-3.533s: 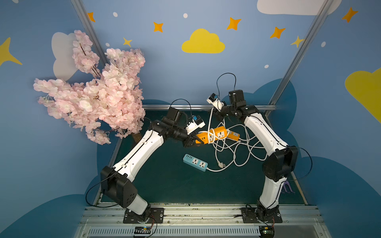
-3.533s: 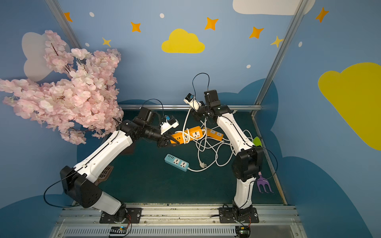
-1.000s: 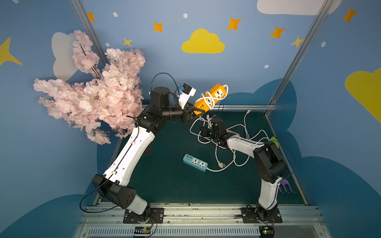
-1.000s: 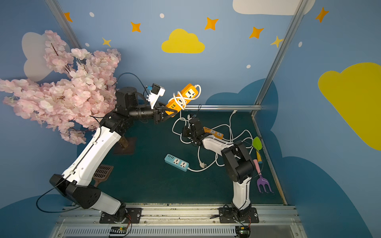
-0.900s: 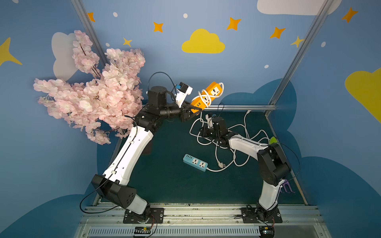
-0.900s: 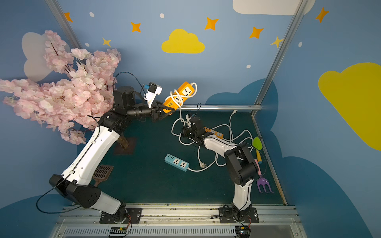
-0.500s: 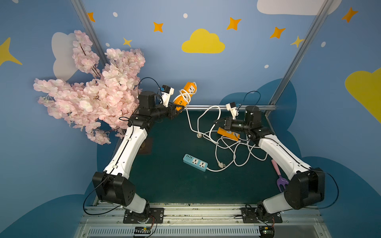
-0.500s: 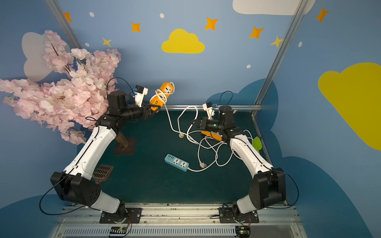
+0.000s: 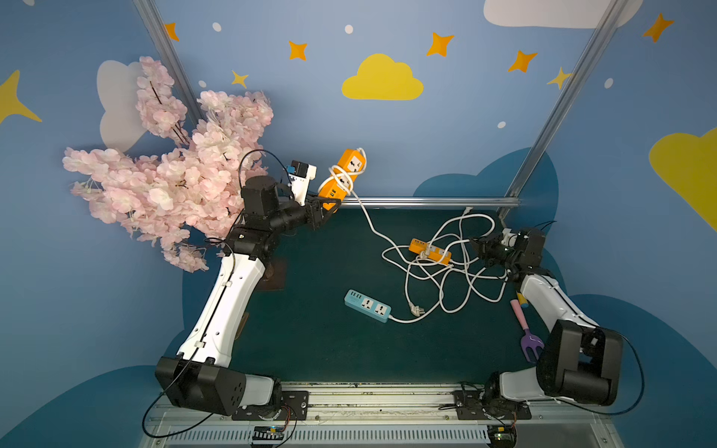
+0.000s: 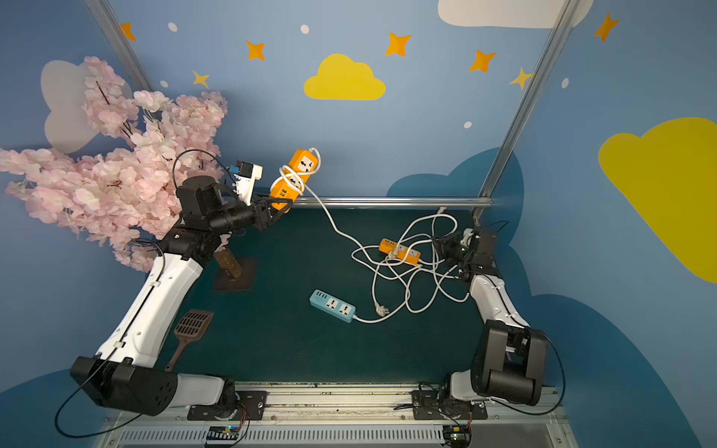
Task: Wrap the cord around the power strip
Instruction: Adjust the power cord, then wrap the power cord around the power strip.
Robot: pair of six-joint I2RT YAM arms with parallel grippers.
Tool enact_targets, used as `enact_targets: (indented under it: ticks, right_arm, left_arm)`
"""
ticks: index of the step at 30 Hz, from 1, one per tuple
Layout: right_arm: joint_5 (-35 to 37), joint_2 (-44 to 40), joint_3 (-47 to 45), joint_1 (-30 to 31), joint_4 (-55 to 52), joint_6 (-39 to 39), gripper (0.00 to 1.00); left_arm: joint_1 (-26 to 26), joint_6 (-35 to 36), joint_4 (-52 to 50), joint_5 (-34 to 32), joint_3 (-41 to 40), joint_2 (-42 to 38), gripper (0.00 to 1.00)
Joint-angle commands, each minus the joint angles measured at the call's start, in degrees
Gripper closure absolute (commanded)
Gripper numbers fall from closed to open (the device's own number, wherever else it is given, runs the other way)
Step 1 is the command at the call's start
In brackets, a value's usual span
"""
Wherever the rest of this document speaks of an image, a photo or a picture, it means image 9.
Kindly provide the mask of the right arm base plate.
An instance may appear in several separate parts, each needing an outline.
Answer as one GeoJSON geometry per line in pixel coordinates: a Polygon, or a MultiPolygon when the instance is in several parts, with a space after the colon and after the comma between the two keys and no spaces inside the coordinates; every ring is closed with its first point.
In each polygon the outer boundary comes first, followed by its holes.
{"type": "Polygon", "coordinates": [[[502,398],[486,399],[481,389],[460,389],[452,392],[454,408],[459,420],[530,420],[530,407],[524,402],[502,398]]]}

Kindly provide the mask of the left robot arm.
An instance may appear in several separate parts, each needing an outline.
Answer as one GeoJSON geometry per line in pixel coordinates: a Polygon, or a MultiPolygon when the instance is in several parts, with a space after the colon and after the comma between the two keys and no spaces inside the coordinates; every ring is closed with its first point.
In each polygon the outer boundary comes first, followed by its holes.
{"type": "Polygon", "coordinates": [[[248,179],[241,196],[244,209],[223,240],[220,272],[203,312],[177,354],[161,358],[155,370],[175,407],[221,416],[244,406],[278,407],[274,378],[231,369],[235,338],[281,235],[304,225],[320,228],[342,203],[301,197],[268,175],[248,179]]]}

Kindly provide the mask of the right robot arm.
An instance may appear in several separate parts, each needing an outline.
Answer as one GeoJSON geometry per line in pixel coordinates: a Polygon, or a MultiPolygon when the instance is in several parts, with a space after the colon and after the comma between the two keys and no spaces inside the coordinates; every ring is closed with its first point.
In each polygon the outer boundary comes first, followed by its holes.
{"type": "Polygon", "coordinates": [[[486,405],[565,399],[610,406],[617,397],[624,339],[584,314],[541,266],[545,233],[524,228],[474,238],[472,248],[489,267],[499,265],[517,285],[511,308],[524,332],[520,340],[531,366],[493,373],[485,385],[486,405]]]}

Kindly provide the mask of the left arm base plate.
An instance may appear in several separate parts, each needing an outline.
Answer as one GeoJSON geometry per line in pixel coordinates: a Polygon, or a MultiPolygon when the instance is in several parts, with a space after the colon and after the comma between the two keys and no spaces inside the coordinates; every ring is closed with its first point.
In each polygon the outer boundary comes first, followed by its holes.
{"type": "Polygon", "coordinates": [[[235,421],[289,422],[307,418],[310,394],[307,390],[282,391],[265,405],[239,407],[232,415],[235,421]]]}

